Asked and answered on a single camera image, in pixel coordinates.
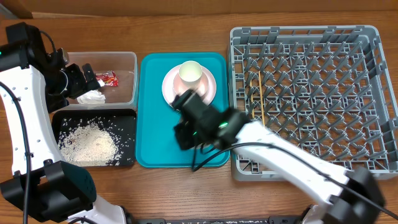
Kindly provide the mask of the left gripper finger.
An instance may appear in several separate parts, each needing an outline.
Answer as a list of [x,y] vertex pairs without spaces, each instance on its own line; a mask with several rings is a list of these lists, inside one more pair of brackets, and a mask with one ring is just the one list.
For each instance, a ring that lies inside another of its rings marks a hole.
[[100,83],[96,79],[96,74],[93,71],[91,65],[89,63],[86,63],[82,66],[83,69],[83,74],[86,80],[86,86],[85,89],[87,91],[91,90],[97,90],[101,87]]
[[76,99],[88,91],[84,73],[77,64],[69,65],[65,73],[68,77],[67,96],[69,98]]

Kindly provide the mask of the white napkin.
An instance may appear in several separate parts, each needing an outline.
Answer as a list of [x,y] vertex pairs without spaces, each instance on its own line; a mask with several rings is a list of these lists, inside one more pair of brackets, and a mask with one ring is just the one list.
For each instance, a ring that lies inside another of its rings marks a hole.
[[105,95],[98,90],[91,90],[77,98],[79,104],[102,104],[105,101]]

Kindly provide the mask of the red foil wrapper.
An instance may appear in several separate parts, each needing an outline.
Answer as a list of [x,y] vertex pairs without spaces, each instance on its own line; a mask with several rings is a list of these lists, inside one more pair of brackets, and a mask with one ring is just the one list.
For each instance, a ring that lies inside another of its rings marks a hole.
[[97,73],[96,79],[100,86],[119,86],[119,80],[114,71]]

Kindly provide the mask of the white cup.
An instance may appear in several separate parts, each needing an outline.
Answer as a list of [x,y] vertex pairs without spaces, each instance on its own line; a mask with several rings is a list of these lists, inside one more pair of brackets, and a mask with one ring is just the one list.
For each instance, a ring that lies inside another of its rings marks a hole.
[[202,66],[193,60],[181,64],[178,75],[182,83],[189,88],[197,88],[202,76]]

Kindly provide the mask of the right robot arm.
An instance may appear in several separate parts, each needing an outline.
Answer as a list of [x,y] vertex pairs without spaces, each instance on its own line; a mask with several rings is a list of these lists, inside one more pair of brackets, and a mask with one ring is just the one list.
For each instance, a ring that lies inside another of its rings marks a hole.
[[367,224],[386,211],[378,182],[363,167],[350,171],[324,161],[235,108],[218,111],[193,90],[176,96],[171,106],[181,114],[174,127],[181,149],[209,144],[217,150],[215,156],[233,151],[276,171],[310,196],[315,204],[298,223]]

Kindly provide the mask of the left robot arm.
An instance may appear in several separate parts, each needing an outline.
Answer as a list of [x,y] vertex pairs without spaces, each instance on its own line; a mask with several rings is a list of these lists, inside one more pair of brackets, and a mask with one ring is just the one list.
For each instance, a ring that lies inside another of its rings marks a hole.
[[1,47],[1,98],[12,140],[12,178],[2,196],[38,222],[133,223],[122,206],[96,193],[90,173],[68,163],[49,115],[69,99],[98,89],[89,64],[71,64],[63,49],[47,52],[47,34],[24,22],[6,28]]

